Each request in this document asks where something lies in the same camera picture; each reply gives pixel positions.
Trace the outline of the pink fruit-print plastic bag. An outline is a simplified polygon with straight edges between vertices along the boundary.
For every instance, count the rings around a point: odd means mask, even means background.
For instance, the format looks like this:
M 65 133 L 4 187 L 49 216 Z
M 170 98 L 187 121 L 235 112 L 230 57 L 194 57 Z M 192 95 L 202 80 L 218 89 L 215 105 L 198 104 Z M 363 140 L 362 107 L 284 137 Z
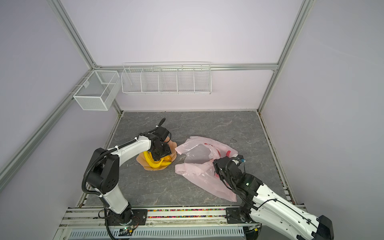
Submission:
M 213 161 L 224 157 L 236 157 L 238 151 L 213 139 L 192 136 L 175 148 L 179 155 L 185 155 L 182 164 L 175 165 L 175 173 L 183 176 L 208 193 L 236 202 L 236 194 L 229 190 L 215 171 Z

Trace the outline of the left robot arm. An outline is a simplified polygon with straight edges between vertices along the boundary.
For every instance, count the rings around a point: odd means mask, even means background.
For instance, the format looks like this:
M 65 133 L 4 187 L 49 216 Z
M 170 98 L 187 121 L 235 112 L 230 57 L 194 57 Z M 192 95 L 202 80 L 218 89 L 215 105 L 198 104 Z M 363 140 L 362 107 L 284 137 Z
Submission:
M 169 145 L 172 134 L 163 127 L 163 118 L 154 129 L 139 133 L 131 141 L 111 149 L 94 151 L 83 175 L 83 193 L 96 195 L 106 211 L 105 219 L 114 219 L 117 225 L 130 225 L 136 217 L 132 206 L 124 197 L 120 187 L 120 168 L 133 157 L 143 154 L 153 168 L 172 163 Z

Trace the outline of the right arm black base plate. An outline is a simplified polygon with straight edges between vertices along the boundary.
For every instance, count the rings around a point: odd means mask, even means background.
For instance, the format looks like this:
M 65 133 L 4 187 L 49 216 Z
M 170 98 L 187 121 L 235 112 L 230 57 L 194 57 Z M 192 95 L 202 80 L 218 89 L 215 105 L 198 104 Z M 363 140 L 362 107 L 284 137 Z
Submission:
M 251 210 L 248 208 L 239 207 L 229 207 L 225 208 L 226 210 L 226 219 L 228 224 L 255 224 L 260 223 L 254 221 L 251 218 Z

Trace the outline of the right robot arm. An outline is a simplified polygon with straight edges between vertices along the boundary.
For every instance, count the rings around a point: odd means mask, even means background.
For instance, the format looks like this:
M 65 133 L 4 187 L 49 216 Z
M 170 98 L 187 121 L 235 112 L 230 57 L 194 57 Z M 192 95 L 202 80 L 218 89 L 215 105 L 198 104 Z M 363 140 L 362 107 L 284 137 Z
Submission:
M 224 157 L 213 161 L 216 174 L 223 184 L 242 204 L 239 207 L 240 221 L 255 222 L 267 226 L 291 240 L 333 240 L 332 221 L 299 209 L 280 197 L 255 176 L 242 172 L 241 155 Z

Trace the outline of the yellow banana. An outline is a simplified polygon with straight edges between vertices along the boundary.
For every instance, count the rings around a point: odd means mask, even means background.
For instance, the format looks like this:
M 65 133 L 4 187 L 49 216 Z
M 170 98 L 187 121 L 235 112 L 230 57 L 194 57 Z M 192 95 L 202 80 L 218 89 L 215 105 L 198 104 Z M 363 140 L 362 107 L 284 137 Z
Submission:
M 152 154 L 148 151 L 143 152 L 144 158 L 149 166 L 153 169 L 159 169 L 161 167 L 167 167 L 172 163 L 171 155 L 161 158 L 159 161 L 155 161 Z

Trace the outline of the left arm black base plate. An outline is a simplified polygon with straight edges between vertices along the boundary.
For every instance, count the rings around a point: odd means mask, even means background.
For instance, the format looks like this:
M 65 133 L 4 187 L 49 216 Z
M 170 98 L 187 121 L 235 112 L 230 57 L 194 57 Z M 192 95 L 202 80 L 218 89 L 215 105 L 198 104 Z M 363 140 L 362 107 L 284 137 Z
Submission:
M 109 226 L 143 226 L 146 224 L 147 209 L 132 209 L 118 215 L 110 212 L 107 215 Z

